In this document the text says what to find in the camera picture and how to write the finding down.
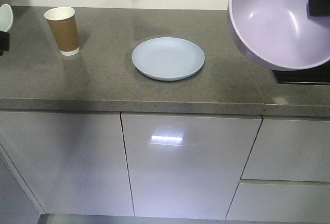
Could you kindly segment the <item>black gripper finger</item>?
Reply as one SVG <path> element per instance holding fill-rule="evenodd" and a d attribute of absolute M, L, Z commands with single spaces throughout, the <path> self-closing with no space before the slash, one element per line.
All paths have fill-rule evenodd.
<path fill-rule="evenodd" d="M 308 0 L 308 9 L 312 17 L 329 17 L 329 0 Z"/>
<path fill-rule="evenodd" d="M 3 52 L 8 52 L 10 48 L 10 34 L 5 31 L 0 31 L 0 55 Z"/>

